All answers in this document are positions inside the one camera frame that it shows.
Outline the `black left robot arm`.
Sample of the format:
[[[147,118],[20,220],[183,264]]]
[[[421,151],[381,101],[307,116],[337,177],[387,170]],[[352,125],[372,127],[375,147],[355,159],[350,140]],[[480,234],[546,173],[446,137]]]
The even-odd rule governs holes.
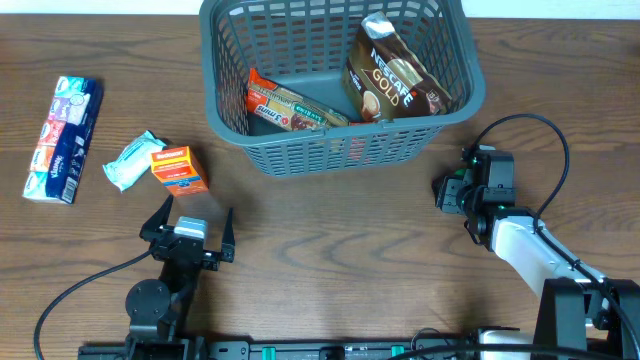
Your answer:
[[[163,263],[156,279],[135,284],[126,296],[130,317],[126,338],[126,359],[206,359],[206,340],[183,334],[189,308],[194,299],[199,275],[216,271],[222,262],[235,256],[233,211],[229,210],[221,247],[205,248],[206,221],[182,216],[168,224],[174,197],[168,196],[161,207],[142,225],[140,237],[150,244],[150,256]]]

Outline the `orange spaghetti pasta packet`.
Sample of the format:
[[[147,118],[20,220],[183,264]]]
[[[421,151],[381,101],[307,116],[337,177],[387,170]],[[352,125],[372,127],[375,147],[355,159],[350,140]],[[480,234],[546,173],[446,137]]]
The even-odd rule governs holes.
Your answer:
[[[250,69],[247,86],[248,112],[286,131],[356,125],[342,113],[262,77],[256,68]]]

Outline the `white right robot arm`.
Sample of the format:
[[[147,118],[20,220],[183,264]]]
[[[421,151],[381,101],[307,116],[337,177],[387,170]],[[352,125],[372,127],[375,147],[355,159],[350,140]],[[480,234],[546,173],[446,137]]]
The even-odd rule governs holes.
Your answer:
[[[465,149],[462,160],[461,169],[433,182],[435,205],[463,216],[472,241],[508,263],[539,298],[532,344],[549,359],[570,350],[638,358],[638,284],[587,265],[537,213],[517,206],[511,153],[479,146]]]

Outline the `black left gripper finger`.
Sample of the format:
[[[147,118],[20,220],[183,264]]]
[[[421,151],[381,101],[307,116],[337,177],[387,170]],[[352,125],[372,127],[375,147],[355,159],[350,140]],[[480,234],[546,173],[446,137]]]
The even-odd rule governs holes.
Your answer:
[[[233,230],[233,209],[230,208],[227,213],[227,218],[224,226],[224,231],[221,239],[221,251],[222,252],[234,252],[235,251],[235,236]]]
[[[163,234],[172,209],[174,196],[169,195],[160,208],[142,225],[139,237],[146,242],[154,242]]]

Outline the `brown Nescafe Gold coffee bag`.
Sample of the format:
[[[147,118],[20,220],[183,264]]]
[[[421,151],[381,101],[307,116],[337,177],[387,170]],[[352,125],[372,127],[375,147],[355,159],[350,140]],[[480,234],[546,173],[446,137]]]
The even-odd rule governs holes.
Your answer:
[[[360,23],[342,86],[363,123],[436,115],[451,102],[381,11]]]

